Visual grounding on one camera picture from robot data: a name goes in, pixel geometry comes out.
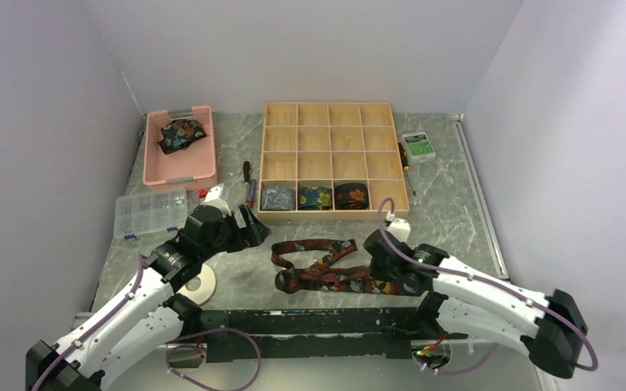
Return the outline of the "dark red floral tie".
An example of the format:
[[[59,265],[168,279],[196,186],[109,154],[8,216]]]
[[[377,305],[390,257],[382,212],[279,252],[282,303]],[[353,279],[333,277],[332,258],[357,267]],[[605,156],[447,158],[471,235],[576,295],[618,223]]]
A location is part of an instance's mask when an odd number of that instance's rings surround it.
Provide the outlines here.
[[[326,253],[307,268],[297,268],[284,255],[309,251]],[[367,265],[337,268],[335,265],[347,255],[357,251],[354,240],[304,239],[281,241],[271,246],[271,262],[281,270],[275,276],[276,289],[296,292],[349,292],[392,296],[409,296],[411,293],[401,283],[371,276]]]

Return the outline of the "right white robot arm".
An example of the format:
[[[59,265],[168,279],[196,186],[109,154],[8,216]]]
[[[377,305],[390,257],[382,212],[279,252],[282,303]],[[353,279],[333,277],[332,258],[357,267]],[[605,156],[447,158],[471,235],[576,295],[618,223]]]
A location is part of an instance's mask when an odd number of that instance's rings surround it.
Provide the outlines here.
[[[582,368],[578,359],[588,326],[568,292],[544,294],[484,274],[429,244],[409,248],[391,233],[374,231],[364,249],[371,276],[424,297],[417,329],[427,338],[457,333],[488,339],[527,356],[562,379]]]

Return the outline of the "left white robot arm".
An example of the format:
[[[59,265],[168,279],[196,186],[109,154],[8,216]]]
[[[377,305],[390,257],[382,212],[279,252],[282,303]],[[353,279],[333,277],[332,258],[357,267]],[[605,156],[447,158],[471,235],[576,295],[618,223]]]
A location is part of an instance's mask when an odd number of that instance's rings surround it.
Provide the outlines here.
[[[200,306],[180,289],[220,253],[261,245],[271,229],[250,208],[240,226],[226,207],[200,205],[177,235],[140,255],[134,278],[83,324],[26,354],[27,390],[105,390],[156,347],[203,333]]]

